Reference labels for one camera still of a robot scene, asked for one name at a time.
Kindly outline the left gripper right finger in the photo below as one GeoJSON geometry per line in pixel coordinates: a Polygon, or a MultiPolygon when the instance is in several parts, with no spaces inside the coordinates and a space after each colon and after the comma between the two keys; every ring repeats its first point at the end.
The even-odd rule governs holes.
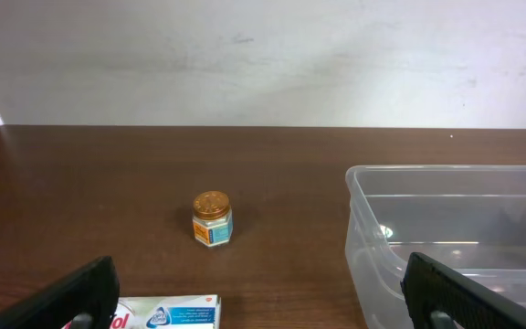
{"type": "Polygon", "coordinates": [[[415,328],[526,329],[526,308],[424,253],[410,254],[401,288],[415,328]]]}

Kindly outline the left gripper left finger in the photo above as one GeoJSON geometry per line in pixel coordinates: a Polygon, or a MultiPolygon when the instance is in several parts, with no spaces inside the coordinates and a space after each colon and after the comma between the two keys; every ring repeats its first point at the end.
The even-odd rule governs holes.
{"type": "Polygon", "coordinates": [[[110,256],[99,257],[0,312],[0,328],[108,329],[120,296],[110,256]]]}

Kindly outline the white Panadol box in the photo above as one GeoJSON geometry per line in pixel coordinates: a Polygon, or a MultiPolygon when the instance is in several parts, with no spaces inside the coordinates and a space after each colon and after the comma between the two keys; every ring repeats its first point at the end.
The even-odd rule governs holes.
{"type": "Polygon", "coordinates": [[[110,329],[218,329],[220,318],[216,294],[121,297],[110,329]]]}

